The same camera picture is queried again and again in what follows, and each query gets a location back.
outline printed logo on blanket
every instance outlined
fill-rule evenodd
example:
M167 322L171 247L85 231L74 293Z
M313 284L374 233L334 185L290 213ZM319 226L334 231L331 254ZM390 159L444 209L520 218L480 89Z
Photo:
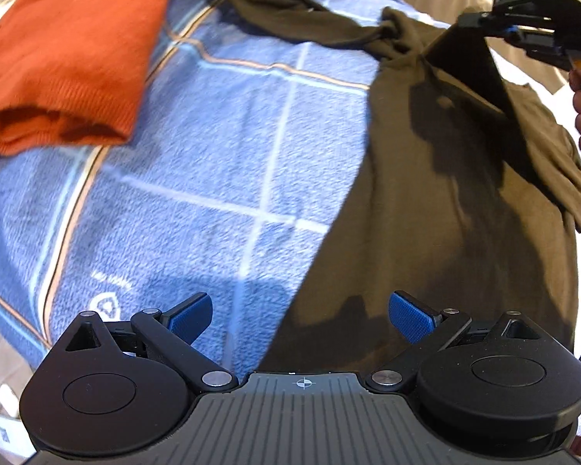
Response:
M103 292L94 296L88 304L88 309L99 313L104 322L121 321L121 305L114 292Z

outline white stripe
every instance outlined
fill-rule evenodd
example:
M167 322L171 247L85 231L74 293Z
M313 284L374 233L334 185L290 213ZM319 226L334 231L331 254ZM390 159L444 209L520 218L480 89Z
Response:
M323 5L326 6L329 1L330 0L326 0ZM308 55L310 45L311 42L306 42L302 45L302 50L299 54L297 65L295 66L297 70L301 70L304 67L305 59ZM289 94L286 97L286 102L282 108L282 114L280 115L280 119L277 125L273 147L271 148L271 152L267 161L267 168L265 170L263 186L260 194L260 205L258 208L259 214L254 219L254 224L252 225L245 249L243 250L243 256L239 265L239 273L237 274L237 281L235 283L235 292L232 299L230 321L228 324L228 331L226 333L226 341L222 354L222 367L230 371L234 370L233 360L237 347L237 335L240 333L241 314L243 312L243 297L245 294L245 281L251 268L254 248L256 247L256 243L258 242L262 232L264 223L263 217L268 212L269 203L271 201L271 194L273 192L272 185L277 168L277 160L280 154L280 149L282 148L282 142L284 141L286 125L291 115L291 108L295 102L295 97L297 94L297 84L291 83L290 86Z
M48 230L45 234L45 239L43 240L43 246L41 247L41 253L39 254L39 258L36 261L36 265L34 266L34 270L32 271L32 275L30 278L30 282L28 283L28 299L30 305L33 306L34 299L36 295L34 291L36 290L37 283L39 283L39 277L41 276L41 270L43 269L43 263L48 256L48 252L50 251L50 244L51 240L56 233L56 226L58 225L58 218L60 216L60 212L62 211L62 207L64 206L65 200L67 198L67 194L69 190L71 190L71 185L76 177L76 171L78 167L82 163L82 158L84 157L84 152L86 152L88 148L80 148L76 155L73 156L74 161L72 162L71 168L67 175L67 180L64 182L62 186L62 190L60 191L60 195L58 197L58 201L56 206L54 206L54 211L52 217L50 218L50 224L48 225Z
M62 222L60 222L60 228L58 229L58 234L56 236L56 242L54 243L54 250L52 252L52 257L50 259L50 264L48 265L48 270L45 273L45 278L43 279L43 284L41 285L41 289L39 291L39 299L37 301L37 314L39 318L39 323L41 324L41 331L43 332L43 337L45 337L47 340L50 340L50 338L47 336L45 328L43 326L43 310L45 308L45 303L48 300L50 285L52 283L54 273L56 272L56 266L58 265L60 250L62 248L62 244L64 243L65 236L67 235L69 220L71 219L73 210L76 207L77 199L82 193L82 189L84 188L88 175L90 175L90 170L93 167L95 159L97 159L97 156L101 152L102 148L103 148L102 146L93 148L92 152L90 152L90 155L88 156L88 159L86 159L86 162L84 163L82 173L80 174L76 186L73 188L73 192L71 194L71 197L69 198L67 207L64 210Z
M178 48L183 49L191 53L198 64L198 67L210 70L222 70L222 71L236 71L241 72L246 75L252 76L262 76L262 77L279 77L288 82L302 83L304 85L310 85L312 87L318 87L321 89L326 89L328 91L343 92L348 94L356 94L360 96L367 96L367 88L353 87L350 85L339 85L334 82L327 82L326 80L319 80L314 77L304 76L300 73L294 73L282 68L276 68L273 65L266 70L257 69L243 64L229 64L229 63L213 63L207 61L200 54L200 50L195 45L190 43L181 43Z
M223 1L223 0L202 0L202 3L205 4L204 8L201 9L199 12L197 12L195 15L193 15L191 17L188 14L184 15L183 18L181 18L181 21L183 21L183 19L187 18L186 23L181 24L181 21L179 21L175 24L175 26L181 26L181 31L176 31L173 28L172 33L175 33L178 36L183 37L187 33L187 31L189 31L189 29L195 24L195 22L198 21L198 19L200 19L205 13L207 13L213 5L215 5L217 2L220 2L220 1ZM159 60L151 65L151 68L149 69L149 75L154 73L155 70L157 70L159 68L159 65L167 57L168 53L172 49L175 49L177 47L177 45L181 44L180 40L173 40L171 36L168 36L168 34L166 34L166 37L170 40L170 45L168 45L166 47L164 53L160 55Z
M166 197L178 203L189 203L195 206L202 206L203 208L211 208L217 211L227 211L230 213L237 213L239 215L246 215L254 218L261 217L263 222L294 226L296 229L312 231L313 233L324 234L327 232L327 230L329 230L329 226L326 224L321 224L312 220L300 219L293 215L280 215L262 211L261 209L252 208L250 206L235 205L234 203L227 203L225 201L206 198L197 194L190 194L189 192L181 192L161 185L154 185L152 183L148 183L146 181L142 181L138 178L130 176L121 177L119 172L108 164L104 164L103 169L106 172L109 171L113 177L121 183L126 183L131 187L143 192L155 194L156 196Z

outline black round disc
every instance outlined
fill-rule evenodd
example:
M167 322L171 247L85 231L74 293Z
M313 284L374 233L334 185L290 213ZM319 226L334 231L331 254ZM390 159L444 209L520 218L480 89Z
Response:
M561 430L581 414L581 363L557 343L465 344L421 365L417 393L432 416L454 429L529 439Z
M512 355L487 356L471 365L471 372L482 381L519 388L531 386L545 377L545 368L534 360Z
M107 414L118 411L136 396L136 385L128 377L102 372L72 381L62 399L83 414Z
M173 369L120 352L95 363L78 354L68 368L56 365L60 372L42 364L26 387L34 396L22 396L20 411L35 445L66 456L124 455L159 441L184 416L187 386Z

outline bed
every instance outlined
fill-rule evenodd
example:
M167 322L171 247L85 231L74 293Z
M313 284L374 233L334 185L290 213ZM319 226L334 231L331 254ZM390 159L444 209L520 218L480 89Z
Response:
M362 24L394 7L447 26L403 0L317 1ZM214 320L194 346L253 369L354 180L377 68L262 36L225 0L171 0L132 142L0 159L0 341L15 349L0 379L19 362L22 389L80 310L124 320L203 289Z

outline orange sweater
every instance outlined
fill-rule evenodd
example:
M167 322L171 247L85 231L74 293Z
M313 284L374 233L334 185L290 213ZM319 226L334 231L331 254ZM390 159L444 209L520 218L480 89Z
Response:
M17 0L0 20L0 155L122 144L168 0Z

